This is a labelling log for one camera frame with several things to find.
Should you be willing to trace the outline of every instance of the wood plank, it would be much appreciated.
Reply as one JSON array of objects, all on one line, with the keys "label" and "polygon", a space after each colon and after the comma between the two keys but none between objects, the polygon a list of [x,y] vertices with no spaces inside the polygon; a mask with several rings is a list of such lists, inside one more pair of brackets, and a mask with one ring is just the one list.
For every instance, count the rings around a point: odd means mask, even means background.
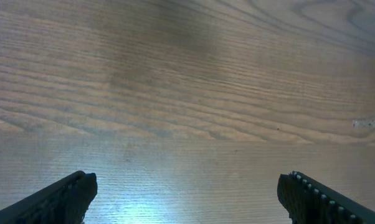
[{"label": "wood plank", "polygon": [[76,170],[98,175],[86,223],[291,223],[299,170],[375,211],[375,147],[0,134],[0,209]]},{"label": "wood plank", "polygon": [[375,0],[0,0],[0,131],[375,144]]}]

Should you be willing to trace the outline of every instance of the brown wooden tabletop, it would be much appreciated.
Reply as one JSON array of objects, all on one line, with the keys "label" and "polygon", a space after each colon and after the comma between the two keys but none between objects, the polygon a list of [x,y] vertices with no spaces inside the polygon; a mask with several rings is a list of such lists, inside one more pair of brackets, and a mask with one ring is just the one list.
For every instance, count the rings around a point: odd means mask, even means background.
[{"label": "brown wooden tabletop", "polygon": [[299,170],[375,211],[374,121],[375,0],[0,0],[0,209],[84,170],[86,223],[290,223]]}]

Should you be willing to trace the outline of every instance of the wooden table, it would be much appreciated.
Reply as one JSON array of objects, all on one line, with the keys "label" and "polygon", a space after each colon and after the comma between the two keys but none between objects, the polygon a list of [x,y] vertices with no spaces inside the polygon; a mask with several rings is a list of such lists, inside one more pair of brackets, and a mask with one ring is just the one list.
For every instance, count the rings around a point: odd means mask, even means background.
[{"label": "wooden table", "polygon": [[375,0],[1,0],[0,209],[76,170],[86,223],[290,223],[299,170],[375,211]]}]

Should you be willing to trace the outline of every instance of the black object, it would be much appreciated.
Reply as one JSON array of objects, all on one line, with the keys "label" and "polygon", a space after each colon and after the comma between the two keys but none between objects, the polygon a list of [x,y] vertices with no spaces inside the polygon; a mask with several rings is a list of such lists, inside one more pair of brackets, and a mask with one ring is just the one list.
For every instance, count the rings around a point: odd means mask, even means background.
[{"label": "black object", "polygon": [[341,195],[301,172],[281,174],[279,202],[293,224],[375,224],[375,212]]},{"label": "black object", "polygon": [[95,174],[77,171],[1,210],[0,224],[80,224],[97,190]]}]

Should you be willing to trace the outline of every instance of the wood grain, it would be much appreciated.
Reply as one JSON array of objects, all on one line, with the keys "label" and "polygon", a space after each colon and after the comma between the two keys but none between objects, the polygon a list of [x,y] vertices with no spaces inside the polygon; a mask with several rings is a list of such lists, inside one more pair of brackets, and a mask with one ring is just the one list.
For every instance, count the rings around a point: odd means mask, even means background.
[{"label": "wood grain", "polygon": [[375,0],[0,0],[0,131],[375,144]]},{"label": "wood grain", "polygon": [[291,223],[291,170],[375,211],[375,147],[34,133],[0,134],[0,209],[79,169],[98,176],[86,223]]}]

